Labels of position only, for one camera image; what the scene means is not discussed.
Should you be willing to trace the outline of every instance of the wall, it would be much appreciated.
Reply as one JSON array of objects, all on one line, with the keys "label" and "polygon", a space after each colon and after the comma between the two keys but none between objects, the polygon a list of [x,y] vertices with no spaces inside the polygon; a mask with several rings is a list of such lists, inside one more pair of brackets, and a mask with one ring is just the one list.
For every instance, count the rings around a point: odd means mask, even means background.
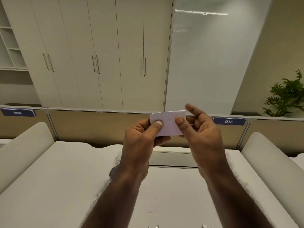
[{"label": "wall", "polygon": [[230,114],[270,3],[176,0],[166,111]]},{"label": "wall", "polygon": [[[282,78],[304,74],[304,0],[273,0],[233,111],[263,113],[264,99]],[[295,110],[292,117],[304,117]]]},{"label": "wall", "polygon": [[0,105],[6,103],[40,104],[28,72],[0,70]]}]

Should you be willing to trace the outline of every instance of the fingernail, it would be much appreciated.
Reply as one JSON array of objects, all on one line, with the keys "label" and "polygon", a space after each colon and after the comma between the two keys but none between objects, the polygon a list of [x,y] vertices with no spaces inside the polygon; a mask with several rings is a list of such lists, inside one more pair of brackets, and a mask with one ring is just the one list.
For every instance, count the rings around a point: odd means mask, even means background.
[{"label": "fingernail", "polygon": [[176,124],[179,124],[179,123],[181,123],[181,122],[183,122],[184,121],[184,118],[183,117],[177,117],[176,119],[175,119],[175,123]]},{"label": "fingernail", "polygon": [[160,124],[161,126],[163,126],[163,122],[160,121],[160,120],[156,121],[156,123],[158,123],[158,124]]}]

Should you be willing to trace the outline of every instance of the white bookshelf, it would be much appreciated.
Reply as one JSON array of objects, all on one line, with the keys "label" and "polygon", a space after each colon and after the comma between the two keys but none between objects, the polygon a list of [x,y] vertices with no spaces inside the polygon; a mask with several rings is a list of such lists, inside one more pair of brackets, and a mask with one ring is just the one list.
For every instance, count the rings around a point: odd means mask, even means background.
[{"label": "white bookshelf", "polygon": [[0,0],[0,70],[27,70],[21,50]]}]

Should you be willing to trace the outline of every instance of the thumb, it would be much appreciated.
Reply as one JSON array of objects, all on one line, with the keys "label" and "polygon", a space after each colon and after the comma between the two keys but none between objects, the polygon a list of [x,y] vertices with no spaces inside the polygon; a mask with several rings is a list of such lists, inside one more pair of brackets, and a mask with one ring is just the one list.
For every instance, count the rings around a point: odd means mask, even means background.
[{"label": "thumb", "polygon": [[183,117],[177,117],[175,119],[175,123],[177,124],[179,130],[183,133],[185,138],[189,141],[194,136],[197,136],[197,132],[192,128],[190,123],[185,120]]},{"label": "thumb", "polygon": [[143,133],[146,134],[152,140],[154,140],[156,135],[161,131],[162,127],[163,127],[163,122],[157,120],[151,126],[149,126],[148,129],[146,129],[146,131]]}]

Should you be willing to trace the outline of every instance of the white paper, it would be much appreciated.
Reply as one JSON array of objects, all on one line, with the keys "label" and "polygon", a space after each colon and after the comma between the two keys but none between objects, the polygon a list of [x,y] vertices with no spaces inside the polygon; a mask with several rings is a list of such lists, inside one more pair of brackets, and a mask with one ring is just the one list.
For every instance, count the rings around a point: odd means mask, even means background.
[{"label": "white paper", "polygon": [[177,117],[183,117],[184,119],[186,119],[186,111],[180,110],[150,114],[151,124],[153,124],[157,120],[161,120],[164,123],[164,126],[157,134],[157,137],[182,135],[181,131],[175,123],[175,119]]}]

